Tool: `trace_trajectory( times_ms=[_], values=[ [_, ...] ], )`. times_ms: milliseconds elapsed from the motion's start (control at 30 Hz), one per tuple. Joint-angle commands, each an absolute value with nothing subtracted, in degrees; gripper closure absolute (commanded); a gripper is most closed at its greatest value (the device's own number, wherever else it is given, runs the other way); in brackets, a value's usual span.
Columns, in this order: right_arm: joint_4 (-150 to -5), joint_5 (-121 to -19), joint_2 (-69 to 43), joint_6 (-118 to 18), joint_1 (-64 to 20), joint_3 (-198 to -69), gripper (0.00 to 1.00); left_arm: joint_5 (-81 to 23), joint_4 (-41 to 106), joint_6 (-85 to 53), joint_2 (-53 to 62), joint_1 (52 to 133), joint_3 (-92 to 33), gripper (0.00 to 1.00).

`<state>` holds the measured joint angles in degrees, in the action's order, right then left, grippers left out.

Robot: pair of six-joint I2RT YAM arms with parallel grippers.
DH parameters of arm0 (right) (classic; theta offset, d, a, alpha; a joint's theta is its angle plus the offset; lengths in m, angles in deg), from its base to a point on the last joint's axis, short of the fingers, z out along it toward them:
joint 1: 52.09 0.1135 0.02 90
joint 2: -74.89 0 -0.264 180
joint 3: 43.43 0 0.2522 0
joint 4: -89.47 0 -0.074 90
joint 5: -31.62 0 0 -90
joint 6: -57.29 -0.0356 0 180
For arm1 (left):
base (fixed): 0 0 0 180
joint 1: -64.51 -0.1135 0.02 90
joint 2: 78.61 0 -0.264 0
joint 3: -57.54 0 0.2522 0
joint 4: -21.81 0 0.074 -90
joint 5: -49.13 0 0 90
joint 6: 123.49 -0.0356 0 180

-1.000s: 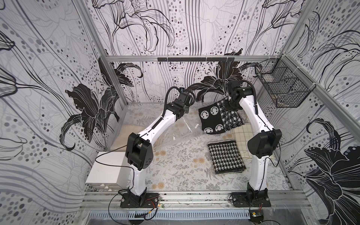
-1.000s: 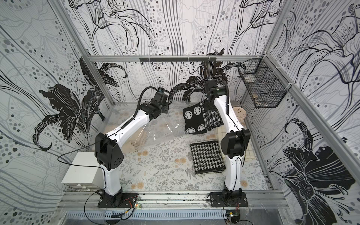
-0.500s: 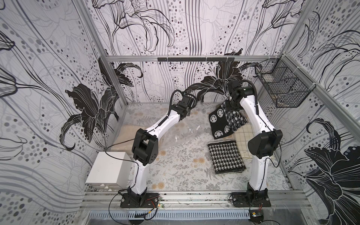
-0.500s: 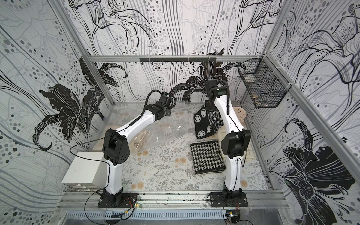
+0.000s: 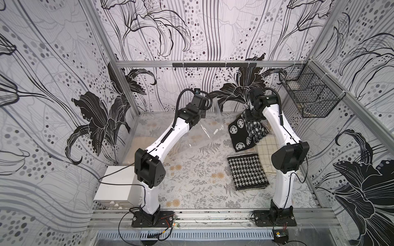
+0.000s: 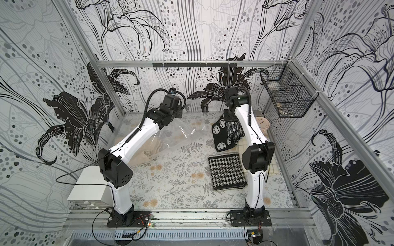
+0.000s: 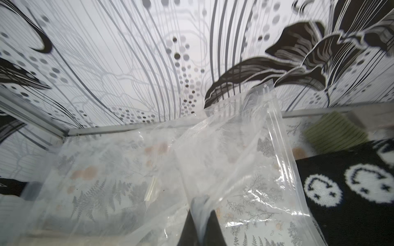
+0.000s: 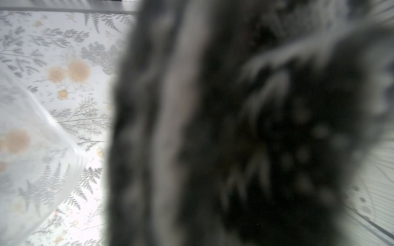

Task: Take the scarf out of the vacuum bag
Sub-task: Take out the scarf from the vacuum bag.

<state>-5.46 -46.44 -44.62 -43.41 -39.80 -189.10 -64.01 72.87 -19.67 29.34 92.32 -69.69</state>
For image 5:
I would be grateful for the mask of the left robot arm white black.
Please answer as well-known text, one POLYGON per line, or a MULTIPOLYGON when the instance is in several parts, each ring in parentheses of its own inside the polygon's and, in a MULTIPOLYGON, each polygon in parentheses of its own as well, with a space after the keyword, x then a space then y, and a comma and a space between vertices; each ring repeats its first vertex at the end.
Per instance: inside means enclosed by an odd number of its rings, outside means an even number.
POLYGON ((183 90, 176 102, 174 119, 167 130, 145 150, 138 149, 134 155, 134 171, 144 187, 142 213, 154 217, 160 212, 159 185, 166 171, 163 161, 175 144, 205 118, 213 100, 207 92, 199 89, 183 90))

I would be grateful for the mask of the cream checked scarf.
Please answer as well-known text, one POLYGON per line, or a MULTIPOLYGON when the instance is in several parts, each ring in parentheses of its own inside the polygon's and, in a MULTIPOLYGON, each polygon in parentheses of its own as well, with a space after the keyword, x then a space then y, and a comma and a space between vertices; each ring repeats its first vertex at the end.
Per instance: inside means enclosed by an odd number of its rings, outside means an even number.
POLYGON ((256 148, 264 172, 266 174, 275 174, 276 169, 272 163, 271 156, 278 150, 276 137, 273 134, 267 135, 257 143, 256 148))

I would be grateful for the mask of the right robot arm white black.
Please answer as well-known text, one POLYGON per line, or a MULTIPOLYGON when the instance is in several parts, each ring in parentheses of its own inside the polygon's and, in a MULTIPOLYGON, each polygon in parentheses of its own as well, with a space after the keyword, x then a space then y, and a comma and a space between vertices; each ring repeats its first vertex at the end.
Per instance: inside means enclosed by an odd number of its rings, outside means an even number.
POLYGON ((274 132, 278 150, 271 155, 276 169, 276 188, 271 200, 273 216, 290 216, 292 213, 292 190, 298 178, 297 171, 306 161, 309 144, 296 135, 286 119, 279 93, 272 88, 254 88, 248 93, 249 121, 266 120, 274 132))

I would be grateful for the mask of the black patterned cloth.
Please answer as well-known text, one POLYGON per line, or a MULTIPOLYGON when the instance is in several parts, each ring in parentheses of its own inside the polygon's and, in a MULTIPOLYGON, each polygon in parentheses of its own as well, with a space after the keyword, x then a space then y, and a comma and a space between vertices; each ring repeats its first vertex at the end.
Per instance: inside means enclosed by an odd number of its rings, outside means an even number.
POLYGON ((253 148, 269 133, 269 128, 262 122, 248 121, 245 111, 228 126, 233 148, 236 152, 253 148))

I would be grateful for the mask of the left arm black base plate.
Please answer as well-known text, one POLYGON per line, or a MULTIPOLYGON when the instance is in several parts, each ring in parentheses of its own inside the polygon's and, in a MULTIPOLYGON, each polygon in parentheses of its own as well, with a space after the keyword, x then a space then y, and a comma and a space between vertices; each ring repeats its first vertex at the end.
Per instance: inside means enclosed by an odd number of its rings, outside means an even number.
POLYGON ((170 228, 174 216, 173 211, 159 211, 153 215, 137 211, 134 212, 131 226, 133 228, 170 228))

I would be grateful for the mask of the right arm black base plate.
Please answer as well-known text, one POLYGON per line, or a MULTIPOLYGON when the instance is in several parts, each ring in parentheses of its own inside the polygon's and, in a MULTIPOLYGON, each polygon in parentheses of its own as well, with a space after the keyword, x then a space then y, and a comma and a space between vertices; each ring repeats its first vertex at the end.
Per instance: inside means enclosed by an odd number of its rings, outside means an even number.
POLYGON ((250 219, 258 227, 295 227, 297 222, 292 212, 255 210, 250 219))

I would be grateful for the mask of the clear plastic vacuum bag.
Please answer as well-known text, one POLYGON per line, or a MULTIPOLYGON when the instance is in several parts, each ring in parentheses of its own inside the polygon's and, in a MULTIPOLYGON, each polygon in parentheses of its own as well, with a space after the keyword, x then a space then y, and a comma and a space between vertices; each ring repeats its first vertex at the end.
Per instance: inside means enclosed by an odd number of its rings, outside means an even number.
POLYGON ((192 143, 215 141, 228 134, 227 114, 220 110, 217 98, 213 99, 212 107, 188 133, 192 143))

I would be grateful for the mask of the black white houndstooth scarf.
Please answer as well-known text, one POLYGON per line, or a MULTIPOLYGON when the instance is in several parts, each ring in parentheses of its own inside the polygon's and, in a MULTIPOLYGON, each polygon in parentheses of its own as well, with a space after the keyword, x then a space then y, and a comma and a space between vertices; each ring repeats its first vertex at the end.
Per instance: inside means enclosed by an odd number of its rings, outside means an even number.
POLYGON ((236 191, 264 189, 269 186, 258 153, 232 155, 227 161, 236 191))

